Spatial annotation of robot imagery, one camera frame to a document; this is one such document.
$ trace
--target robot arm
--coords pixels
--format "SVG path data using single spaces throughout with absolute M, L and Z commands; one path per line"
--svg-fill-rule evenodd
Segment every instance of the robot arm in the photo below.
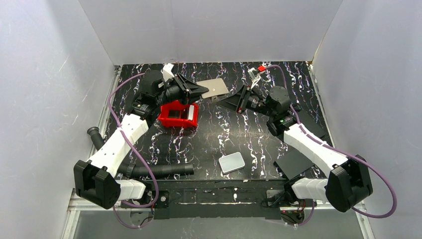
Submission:
M 267 126 L 271 134 L 296 148 L 328 176 L 328 179 L 301 178 L 290 181 L 286 190 L 291 191 L 292 201 L 328 201 L 337 210 L 346 212 L 372 194 L 368 168 L 325 148 L 326 142 L 307 130 L 306 125 L 297 122 L 293 110 L 299 111 L 300 108 L 292 105 L 285 88 L 274 86 L 264 98 L 253 87 L 243 86 L 233 96 L 219 101 L 218 105 L 239 114 L 248 109 L 269 116 Z
M 191 104 L 200 99 L 208 88 L 196 85 L 184 76 L 171 73 L 171 67 L 145 74 L 139 91 L 123 117 L 121 127 L 86 162 L 79 160 L 74 167 L 75 189 L 79 197 L 105 209 L 117 201 L 140 199 L 145 185 L 136 180 L 115 180 L 117 169 L 130 151 L 121 131 L 132 144 L 145 134 L 160 115 L 163 104 L 179 100 Z

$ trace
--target red box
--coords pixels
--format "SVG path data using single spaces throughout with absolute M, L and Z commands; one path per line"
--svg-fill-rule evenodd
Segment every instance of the red box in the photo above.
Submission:
M 180 114 L 182 114 L 182 111 L 189 109 L 190 106 L 194 106 L 193 120 L 169 118 L 170 111 L 180 111 L 181 112 Z M 197 127 L 198 126 L 198 111 L 199 111 L 199 106 L 195 103 L 191 105 L 182 105 L 179 101 L 173 101 L 161 107 L 161 114 L 158 117 L 158 120 L 161 121 L 164 127 L 183 127 L 183 128 Z

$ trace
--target black marble surface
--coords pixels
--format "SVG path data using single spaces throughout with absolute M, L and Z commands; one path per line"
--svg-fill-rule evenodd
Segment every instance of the black marble surface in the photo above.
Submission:
M 176 72 L 194 82 L 223 78 L 229 94 L 232 95 L 244 83 L 251 83 L 247 70 L 257 68 L 261 64 L 263 62 L 179 63 L 175 64 L 174 68 Z M 264 64 L 277 64 L 282 67 L 291 99 L 298 102 L 326 130 L 306 62 Z M 119 84 L 132 75 L 162 68 L 162 64 L 123 65 Z M 258 87 L 264 95 L 268 94 L 272 86 L 283 85 L 280 74 L 279 70 L 271 69 L 266 75 L 262 75 L 263 80 Z M 139 80 L 142 78 L 122 87 L 114 98 L 113 108 L 120 120 L 138 90 Z M 135 147 L 149 164 L 194 164 L 194 175 L 174 175 L 167 179 L 278 179 L 282 176 L 273 166 L 273 162 L 283 157 L 289 147 L 269 133 L 266 116 L 250 111 L 239 115 L 212 104 L 210 100 L 199 100 L 197 104 L 200 106 L 197 128 L 165 128 L 157 120 L 138 140 Z M 109 118 L 105 138 L 107 139 L 115 129 L 116 122 Z M 245 167 L 223 175 L 218 159 L 235 152 L 242 154 Z M 124 162 L 142 165 L 132 152 Z M 318 177 L 320 171 L 314 166 L 303 174 L 307 177 Z

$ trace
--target metal plate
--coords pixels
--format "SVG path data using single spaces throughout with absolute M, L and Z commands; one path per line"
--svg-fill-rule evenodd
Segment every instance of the metal plate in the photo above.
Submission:
M 223 174 L 236 171 L 245 166 L 245 161 L 243 160 L 240 152 L 223 156 L 218 160 L 218 162 L 220 163 Z
M 206 80 L 206 81 L 198 81 L 196 84 L 207 87 L 210 91 L 203 93 L 202 98 L 210 98 L 213 96 L 220 96 L 228 93 L 227 86 L 225 85 L 222 78 Z

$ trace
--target white panel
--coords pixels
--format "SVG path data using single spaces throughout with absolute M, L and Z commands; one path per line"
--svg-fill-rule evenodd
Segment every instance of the white panel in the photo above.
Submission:
M 1 1 L 1 238 L 56 239 L 113 65 L 77 0 Z
M 176 62 L 170 0 L 79 0 L 114 65 Z
M 342 0 L 80 0 L 115 65 L 313 59 Z
M 345 0 L 314 61 L 337 147 L 359 153 L 393 184 L 393 216 L 370 220 L 376 238 L 421 238 L 422 1 Z M 372 174 L 369 213 L 391 208 Z
M 180 62 L 311 61 L 342 0 L 174 0 Z

